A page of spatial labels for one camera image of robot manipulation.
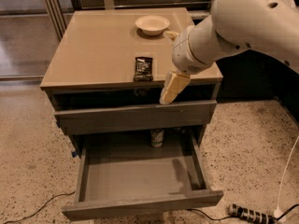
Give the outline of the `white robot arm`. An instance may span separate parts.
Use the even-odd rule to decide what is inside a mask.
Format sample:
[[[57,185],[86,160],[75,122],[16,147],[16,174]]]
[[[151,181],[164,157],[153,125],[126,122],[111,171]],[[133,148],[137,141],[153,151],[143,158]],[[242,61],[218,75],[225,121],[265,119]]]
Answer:
[[[248,49],[296,69],[299,66],[299,11],[293,0],[214,0],[210,15],[173,39],[172,63],[160,103],[168,105],[187,87],[191,76],[214,62]]]

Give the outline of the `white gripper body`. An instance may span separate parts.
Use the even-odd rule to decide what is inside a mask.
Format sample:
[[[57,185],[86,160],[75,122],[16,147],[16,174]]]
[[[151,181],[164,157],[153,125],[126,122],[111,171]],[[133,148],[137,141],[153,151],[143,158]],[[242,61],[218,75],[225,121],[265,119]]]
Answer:
[[[188,26],[174,41],[172,63],[183,74],[196,75],[208,69],[211,58],[212,36],[214,30],[203,25]]]

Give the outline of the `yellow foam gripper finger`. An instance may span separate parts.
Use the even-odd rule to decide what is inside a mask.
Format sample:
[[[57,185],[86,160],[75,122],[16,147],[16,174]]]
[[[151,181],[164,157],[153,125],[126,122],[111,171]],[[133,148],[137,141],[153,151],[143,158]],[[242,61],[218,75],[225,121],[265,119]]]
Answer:
[[[165,78],[164,87],[160,96],[161,105],[171,104],[177,96],[189,85],[189,75],[181,74],[179,71],[170,71]]]
[[[178,33],[175,31],[164,31],[164,37],[174,41],[178,36]]]

